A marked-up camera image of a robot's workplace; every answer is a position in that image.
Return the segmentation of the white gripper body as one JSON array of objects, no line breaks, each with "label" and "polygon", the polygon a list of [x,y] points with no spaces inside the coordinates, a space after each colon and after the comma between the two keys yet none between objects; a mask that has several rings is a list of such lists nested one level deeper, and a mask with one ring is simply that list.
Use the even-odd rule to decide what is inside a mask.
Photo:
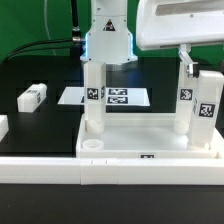
[{"label": "white gripper body", "polygon": [[140,0],[136,44],[143,50],[224,41],[224,0]]}]

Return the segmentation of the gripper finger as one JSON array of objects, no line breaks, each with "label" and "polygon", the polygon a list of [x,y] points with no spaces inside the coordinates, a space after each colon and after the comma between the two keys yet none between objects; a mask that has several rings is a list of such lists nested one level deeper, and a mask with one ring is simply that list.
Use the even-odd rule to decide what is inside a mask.
[{"label": "gripper finger", "polygon": [[197,62],[194,62],[191,59],[191,57],[189,55],[190,51],[191,51],[190,44],[181,44],[179,47],[178,55],[186,67],[187,76],[198,78],[199,77],[199,64]]}]

